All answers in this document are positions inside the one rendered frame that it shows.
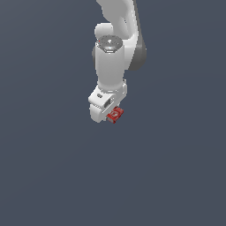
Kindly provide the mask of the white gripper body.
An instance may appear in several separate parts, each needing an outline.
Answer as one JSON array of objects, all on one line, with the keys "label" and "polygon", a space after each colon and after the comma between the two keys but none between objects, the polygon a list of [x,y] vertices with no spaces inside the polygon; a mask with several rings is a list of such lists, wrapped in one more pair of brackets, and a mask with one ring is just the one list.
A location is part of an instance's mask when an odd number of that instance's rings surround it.
[{"label": "white gripper body", "polygon": [[99,87],[96,87],[88,97],[91,118],[96,123],[106,120],[107,115],[120,104],[126,95],[127,84],[125,79],[123,80],[123,85],[117,90],[104,92]]}]

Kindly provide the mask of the small red box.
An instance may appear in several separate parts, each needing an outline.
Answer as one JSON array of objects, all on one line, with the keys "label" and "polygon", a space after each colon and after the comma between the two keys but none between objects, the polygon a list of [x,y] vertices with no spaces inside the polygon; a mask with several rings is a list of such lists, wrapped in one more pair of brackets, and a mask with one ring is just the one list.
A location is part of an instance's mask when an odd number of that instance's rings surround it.
[{"label": "small red box", "polygon": [[124,114],[124,111],[116,106],[108,115],[107,120],[110,121],[112,124],[114,124],[122,115]]}]

